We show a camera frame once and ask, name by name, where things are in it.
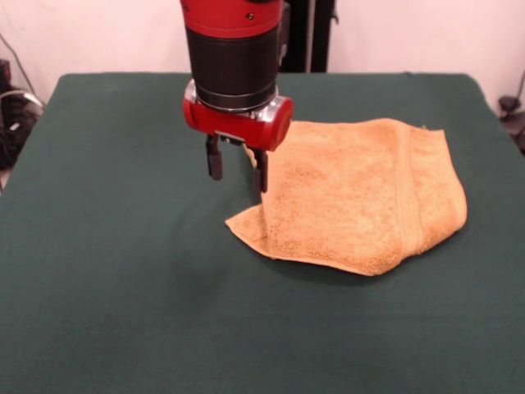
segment terry cloth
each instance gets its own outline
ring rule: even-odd
[[[262,203],[226,224],[272,259],[379,275],[467,220],[444,131],[392,119],[295,121],[269,155]]]

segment black cable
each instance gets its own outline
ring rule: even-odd
[[[0,32],[0,41],[3,42],[3,44],[7,47],[9,52],[11,52],[11,54],[15,58],[15,62],[18,65],[18,68],[20,68],[20,71],[22,72],[22,75],[24,76],[25,82],[27,82],[27,85],[30,87],[31,93],[34,94],[34,87],[31,84],[31,81],[30,81],[29,77],[27,76],[27,73],[25,72],[25,69],[22,66],[22,63],[21,63],[20,59],[18,58],[18,54],[16,53],[15,49],[13,49],[13,47],[7,42],[7,40],[2,35],[1,32]]]
[[[525,85],[525,71],[522,74],[522,81],[519,84],[518,94],[516,94],[516,99],[519,99],[523,93],[523,85]]]

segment orange towel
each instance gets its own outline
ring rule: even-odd
[[[467,220],[444,131],[379,119],[292,123],[262,204],[226,221],[273,259],[383,274]]]

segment dark green fabric surface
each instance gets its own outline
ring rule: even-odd
[[[384,277],[265,259],[224,220],[185,75],[66,76],[0,199],[0,392],[525,392],[525,162],[466,76],[283,76],[296,119],[446,130],[466,227]]]

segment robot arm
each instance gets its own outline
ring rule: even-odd
[[[208,170],[222,179],[219,140],[255,153],[254,185],[267,190],[267,151],[290,126],[293,103],[278,95],[290,8],[283,0],[181,0],[193,79],[184,96],[189,126],[207,135]]]

